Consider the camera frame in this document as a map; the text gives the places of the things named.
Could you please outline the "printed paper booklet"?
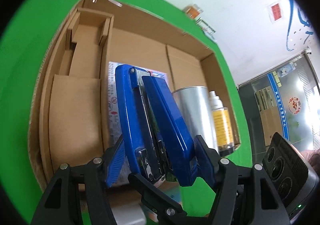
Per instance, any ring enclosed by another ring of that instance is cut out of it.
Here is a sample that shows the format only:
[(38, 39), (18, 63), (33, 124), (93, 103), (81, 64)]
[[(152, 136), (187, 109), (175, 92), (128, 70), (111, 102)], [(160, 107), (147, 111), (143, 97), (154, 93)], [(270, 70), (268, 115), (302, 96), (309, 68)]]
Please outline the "printed paper booklet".
[(109, 62), (108, 70), (110, 136), (113, 141), (122, 136), (125, 146), (123, 166), (112, 186), (128, 184), (129, 174), (137, 172), (158, 187), (165, 180), (165, 154), (142, 77), (167, 76), (116, 62)]

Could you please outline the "yellow label spray bottle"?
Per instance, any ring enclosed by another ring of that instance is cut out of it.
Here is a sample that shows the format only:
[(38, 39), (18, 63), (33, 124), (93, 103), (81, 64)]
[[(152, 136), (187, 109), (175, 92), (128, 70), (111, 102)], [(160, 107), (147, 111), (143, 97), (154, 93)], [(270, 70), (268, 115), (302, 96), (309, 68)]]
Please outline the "yellow label spray bottle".
[(225, 157), (235, 150), (229, 111), (227, 107), (223, 106), (215, 91), (209, 93), (209, 99), (219, 154), (221, 157)]

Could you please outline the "silver metal can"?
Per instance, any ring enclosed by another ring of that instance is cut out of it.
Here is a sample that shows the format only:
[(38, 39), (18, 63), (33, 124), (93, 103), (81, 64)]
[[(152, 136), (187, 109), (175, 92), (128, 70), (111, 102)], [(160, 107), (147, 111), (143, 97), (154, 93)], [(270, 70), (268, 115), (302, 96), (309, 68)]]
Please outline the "silver metal can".
[(172, 95), (191, 136), (201, 135), (208, 148), (219, 150), (208, 89), (204, 86), (186, 87)]

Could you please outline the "narrow cardboard insert box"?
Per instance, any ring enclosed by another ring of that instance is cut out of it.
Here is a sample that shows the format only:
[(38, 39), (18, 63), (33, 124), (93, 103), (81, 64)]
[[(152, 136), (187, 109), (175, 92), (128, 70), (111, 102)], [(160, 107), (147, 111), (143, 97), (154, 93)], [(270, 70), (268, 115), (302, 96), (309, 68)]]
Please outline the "narrow cardboard insert box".
[(74, 10), (55, 40), (43, 80), (39, 142), (46, 179), (62, 163), (86, 164), (110, 145), (107, 50), (114, 17)]

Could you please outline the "large cardboard tray box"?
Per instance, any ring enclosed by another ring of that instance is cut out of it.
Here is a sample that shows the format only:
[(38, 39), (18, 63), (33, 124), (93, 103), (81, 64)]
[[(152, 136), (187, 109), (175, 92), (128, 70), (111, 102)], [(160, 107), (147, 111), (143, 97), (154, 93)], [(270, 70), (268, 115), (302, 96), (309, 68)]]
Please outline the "large cardboard tray box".
[(215, 91), (223, 105), (229, 109), (236, 144), (240, 144), (238, 124), (235, 118), (222, 69), (215, 52), (189, 33), (174, 27), (158, 16), (126, 4), (116, 5), (112, 0), (79, 0), (59, 26), (44, 56), (34, 89), (28, 134), (28, 153), (32, 170), (40, 187), (44, 189), (50, 179), (44, 174), (40, 142), (39, 114), (42, 86), (48, 59), (60, 30), (71, 13), (78, 9), (106, 12), (114, 17), (111, 40), (107, 50), (107, 127), (110, 136), (108, 103), (108, 64), (116, 62), (162, 72), (172, 91), (205, 86)]

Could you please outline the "blue stapler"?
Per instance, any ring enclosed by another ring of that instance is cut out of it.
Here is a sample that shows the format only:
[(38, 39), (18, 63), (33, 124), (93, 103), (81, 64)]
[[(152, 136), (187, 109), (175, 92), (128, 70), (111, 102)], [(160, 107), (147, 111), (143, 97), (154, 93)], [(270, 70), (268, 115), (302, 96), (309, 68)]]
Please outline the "blue stapler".
[(122, 64), (115, 81), (130, 171), (152, 184), (164, 177), (191, 186), (197, 173), (194, 143), (166, 80)]

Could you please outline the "green table cloth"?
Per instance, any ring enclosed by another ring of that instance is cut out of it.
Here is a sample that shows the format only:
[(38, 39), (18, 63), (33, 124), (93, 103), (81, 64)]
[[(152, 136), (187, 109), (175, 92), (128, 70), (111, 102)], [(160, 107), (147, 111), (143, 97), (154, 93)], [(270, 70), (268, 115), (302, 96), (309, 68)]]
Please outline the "green table cloth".
[[(25, 0), (1, 37), (1, 185), (24, 222), (41, 198), (27, 153), (33, 90), (44, 54), (61, 22), (78, 0)], [(162, 17), (215, 52), (240, 131), (240, 148), (229, 157), (252, 165), (251, 143), (238, 91), (219, 47), (178, 8), (164, 0), (117, 0)]]

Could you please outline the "orange small box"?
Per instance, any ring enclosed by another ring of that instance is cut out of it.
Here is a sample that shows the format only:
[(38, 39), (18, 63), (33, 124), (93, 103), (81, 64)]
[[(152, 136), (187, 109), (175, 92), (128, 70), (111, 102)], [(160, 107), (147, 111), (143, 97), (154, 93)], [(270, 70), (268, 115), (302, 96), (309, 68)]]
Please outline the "orange small box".
[(196, 19), (203, 12), (203, 9), (196, 4), (190, 4), (183, 9), (183, 12), (191, 19)]

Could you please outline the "glass door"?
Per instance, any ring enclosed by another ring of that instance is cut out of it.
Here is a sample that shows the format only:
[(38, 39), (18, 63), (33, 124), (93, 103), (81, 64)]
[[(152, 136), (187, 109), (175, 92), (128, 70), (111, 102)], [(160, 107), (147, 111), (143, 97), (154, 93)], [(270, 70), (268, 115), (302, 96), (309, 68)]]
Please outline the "glass door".
[(240, 85), (254, 162), (278, 132), (299, 151), (319, 149), (319, 82), (302, 53)]

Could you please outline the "red wall sign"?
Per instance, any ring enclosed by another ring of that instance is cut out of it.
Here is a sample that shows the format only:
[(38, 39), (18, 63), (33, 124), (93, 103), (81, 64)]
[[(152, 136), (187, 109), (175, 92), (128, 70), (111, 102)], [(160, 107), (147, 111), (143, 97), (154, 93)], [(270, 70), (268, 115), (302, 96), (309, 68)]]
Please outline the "red wall sign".
[(270, 6), (270, 14), (272, 21), (276, 21), (281, 18), (281, 8), (279, 3)]

